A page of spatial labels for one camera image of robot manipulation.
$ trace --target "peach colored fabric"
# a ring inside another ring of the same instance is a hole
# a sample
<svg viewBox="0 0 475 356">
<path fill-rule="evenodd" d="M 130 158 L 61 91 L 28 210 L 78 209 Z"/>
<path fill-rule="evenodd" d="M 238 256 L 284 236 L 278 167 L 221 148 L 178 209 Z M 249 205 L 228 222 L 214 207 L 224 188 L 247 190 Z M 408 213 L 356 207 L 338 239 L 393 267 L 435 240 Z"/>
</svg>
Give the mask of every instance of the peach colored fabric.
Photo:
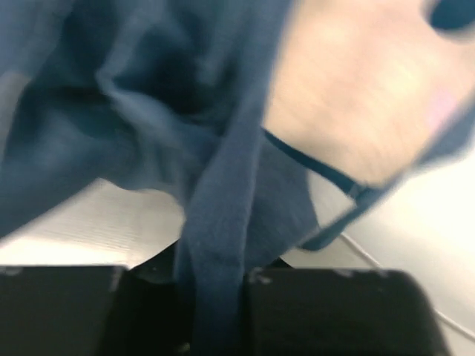
<svg viewBox="0 0 475 356">
<path fill-rule="evenodd" d="M 424 4 L 301 0 L 266 129 L 360 183 L 382 185 L 409 167 L 475 88 L 475 31 L 441 36 Z"/>
</svg>

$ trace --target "blue garment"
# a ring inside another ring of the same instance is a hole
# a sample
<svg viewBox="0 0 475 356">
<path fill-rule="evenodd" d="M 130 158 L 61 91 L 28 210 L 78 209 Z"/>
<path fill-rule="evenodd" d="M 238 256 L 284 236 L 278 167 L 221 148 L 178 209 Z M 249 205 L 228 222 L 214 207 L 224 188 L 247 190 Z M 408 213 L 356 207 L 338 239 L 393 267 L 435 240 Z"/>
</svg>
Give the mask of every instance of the blue garment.
<svg viewBox="0 0 475 356">
<path fill-rule="evenodd" d="M 306 168 L 261 130 L 291 5 L 0 1 L 0 110 L 15 109 L 0 122 L 0 237 L 100 177 L 172 194 L 186 212 L 175 277 L 195 309 L 193 355 L 231 355 L 245 271 L 317 225 Z M 24 78 L 18 102 L 6 100 Z M 474 117 L 430 158 L 461 148 Z M 333 239 L 382 192 L 358 191 L 357 209 L 314 241 Z"/>
</svg>

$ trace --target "blue fabric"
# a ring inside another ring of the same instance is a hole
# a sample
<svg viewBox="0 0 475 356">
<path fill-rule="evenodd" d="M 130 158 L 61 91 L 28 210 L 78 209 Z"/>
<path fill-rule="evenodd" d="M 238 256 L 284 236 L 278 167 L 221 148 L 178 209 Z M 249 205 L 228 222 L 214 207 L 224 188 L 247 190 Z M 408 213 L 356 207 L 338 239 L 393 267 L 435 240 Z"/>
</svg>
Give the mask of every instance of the blue fabric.
<svg viewBox="0 0 475 356">
<path fill-rule="evenodd" d="M 192 353 L 236 352 L 244 273 L 317 226 L 306 168 L 261 129 L 291 5 L 1 0 L 0 102 L 15 114 L 0 122 L 0 237 L 100 177 L 166 191 L 186 212 L 175 277 L 195 310 Z M 5 99 L 12 73 L 30 78 L 18 102 Z M 473 119 L 429 161 L 458 151 Z M 314 241 L 328 243 L 382 192 L 358 190 L 358 207 Z"/>
</svg>

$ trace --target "blue cloth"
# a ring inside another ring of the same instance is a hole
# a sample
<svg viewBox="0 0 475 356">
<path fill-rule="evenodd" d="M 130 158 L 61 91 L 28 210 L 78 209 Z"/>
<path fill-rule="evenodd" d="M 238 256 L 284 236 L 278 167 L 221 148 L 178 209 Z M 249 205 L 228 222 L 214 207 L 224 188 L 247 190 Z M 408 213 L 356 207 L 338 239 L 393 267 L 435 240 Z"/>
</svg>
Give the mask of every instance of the blue cloth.
<svg viewBox="0 0 475 356">
<path fill-rule="evenodd" d="M 0 237 L 100 177 L 166 191 L 186 212 L 175 277 L 195 310 L 192 353 L 236 352 L 244 273 L 317 225 L 306 168 L 261 130 L 291 5 L 0 1 Z M 429 158 L 458 151 L 473 117 Z M 358 191 L 358 207 L 313 241 L 328 243 L 385 191 Z"/>
</svg>

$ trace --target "clothing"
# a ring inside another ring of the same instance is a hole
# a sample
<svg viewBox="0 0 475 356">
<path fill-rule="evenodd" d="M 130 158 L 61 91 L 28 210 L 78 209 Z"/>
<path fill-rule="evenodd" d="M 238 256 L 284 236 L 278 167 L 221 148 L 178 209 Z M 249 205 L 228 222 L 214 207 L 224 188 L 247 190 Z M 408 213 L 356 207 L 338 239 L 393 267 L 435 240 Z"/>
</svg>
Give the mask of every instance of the clothing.
<svg viewBox="0 0 475 356">
<path fill-rule="evenodd" d="M 306 168 L 261 129 L 291 5 L 1 1 L 0 237 L 100 177 L 170 193 L 186 213 L 175 277 L 192 353 L 231 355 L 244 273 L 317 226 Z"/>
</svg>

